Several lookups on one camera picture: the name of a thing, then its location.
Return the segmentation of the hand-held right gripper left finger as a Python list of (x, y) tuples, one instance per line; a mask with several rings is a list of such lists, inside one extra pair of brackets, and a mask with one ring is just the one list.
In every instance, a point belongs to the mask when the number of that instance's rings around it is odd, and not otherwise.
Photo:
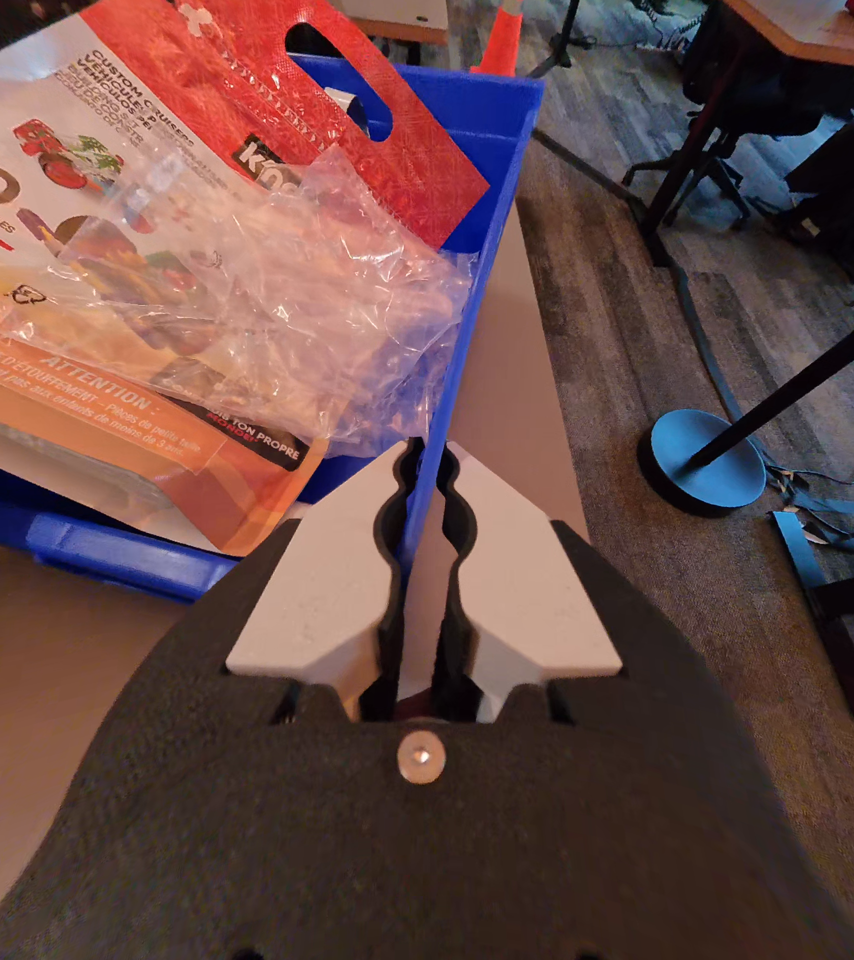
[(228, 654), (233, 675), (327, 686), (364, 721), (394, 717), (406, 575), (398, 559), (424, 442), (399, 441), (276, 534), (289, 534)]

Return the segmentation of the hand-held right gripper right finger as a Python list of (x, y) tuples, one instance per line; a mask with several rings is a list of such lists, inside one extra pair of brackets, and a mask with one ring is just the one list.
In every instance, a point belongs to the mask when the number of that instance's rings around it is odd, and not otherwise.
[(436, 477), (452, 562), (433, 666), (433, 712), (491, 723), (518, 687), (623, 669), (562, 540), (586, 542), (454, 441)]

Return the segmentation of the plain blue plastic bin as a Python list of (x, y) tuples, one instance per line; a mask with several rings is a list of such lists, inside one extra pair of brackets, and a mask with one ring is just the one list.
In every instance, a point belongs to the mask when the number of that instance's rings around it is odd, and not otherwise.
[[(457, 254), (477, 253), (479, 263), (407, 501), (400, 556), (409, 569), (433, 496), (477, 316), (540, 111), (542, 84), (423, 67), (398, 70), (490, 185), (444, 248)], [(46, 566), (185, 603), (202, 596), (250, 553), (248, 548), (203, 546), (193, 534), (142, 531), (1, 469), (0, 546), (30, 554)]]

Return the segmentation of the clear plastic bag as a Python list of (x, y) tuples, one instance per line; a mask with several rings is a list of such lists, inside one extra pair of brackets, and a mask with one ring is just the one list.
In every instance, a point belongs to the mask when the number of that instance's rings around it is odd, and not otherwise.
[(156, 146), (49, 265), (14, 271), (0, 334), (373, 457), (428, 440), (478, 258), (410, 232), (338, 148), (217, 186)]

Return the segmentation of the printed toy packaging bag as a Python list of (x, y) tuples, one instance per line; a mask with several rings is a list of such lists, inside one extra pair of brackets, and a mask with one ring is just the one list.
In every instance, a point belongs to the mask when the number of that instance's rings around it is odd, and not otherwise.
[[(0, 49), (0, 302), (157, 146), (212, 186), (337, 148), (436, 251), (489, 189), (330, 2), (96, 2)], [(251, 551), (329, 448), (0, 334), (0, 468), (142, 531)]]

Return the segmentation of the black backpack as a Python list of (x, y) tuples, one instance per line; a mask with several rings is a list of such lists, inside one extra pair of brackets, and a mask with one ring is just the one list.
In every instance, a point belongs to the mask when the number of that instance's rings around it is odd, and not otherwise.
[(854, 266), (854, 120), (795, 167), (785, 182), (804, 197), (778, 217), (781, 233)]

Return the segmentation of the orange traffic cone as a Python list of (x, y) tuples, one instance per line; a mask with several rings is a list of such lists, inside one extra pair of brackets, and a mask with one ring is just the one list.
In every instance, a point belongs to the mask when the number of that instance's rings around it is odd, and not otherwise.
[(469, 68), (473, 74), (514, 78), (517, 70), (522, 1), (500, 1), (481, 61)]

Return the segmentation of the black office chair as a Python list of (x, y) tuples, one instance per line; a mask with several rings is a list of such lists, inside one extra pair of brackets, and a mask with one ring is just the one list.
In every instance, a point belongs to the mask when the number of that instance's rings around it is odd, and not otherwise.
[(747, 136), (793, 138), (815, 131), (824, 111), (802, 94), (807, 72), (727, 4), (711, 2), (681, 66), (682, 93), (700, 110), (677, 150), (633, 164), (622, 179), (630, 186), (637, 173), (665, 174), (640, 222), (641, 234), (672, 225), (704, 179), (733, 203), (733, 228), (742, 228), (751, 209), (740, 190), (744, 177), (731, 165), (734, 150)]

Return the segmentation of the black post with round base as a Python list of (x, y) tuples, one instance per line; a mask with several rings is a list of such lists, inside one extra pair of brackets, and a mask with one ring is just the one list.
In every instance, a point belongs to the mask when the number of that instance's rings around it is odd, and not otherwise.
[(768, 467), (752, 437), (854, 362), (854, 330), (745, 414), (679, 409), (661, 415), (639, 438), (636, 459), (649, 486), (693, 516), (722, 517), (763, 494)]

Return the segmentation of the brown table with dark frame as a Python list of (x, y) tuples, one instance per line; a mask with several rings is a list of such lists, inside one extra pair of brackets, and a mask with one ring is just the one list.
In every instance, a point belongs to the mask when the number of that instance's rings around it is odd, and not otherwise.
[[(853, 82), (844, 76), (854, 70), (854, 15), (846, 2), (725, 1), (735, 14), (778, 51), (801, 62), (807, 74), (801, 94), (823, 111), (846, 97), (854, 102)], [(666, 263), (659, 228), (644, 238), (658, 265)]]

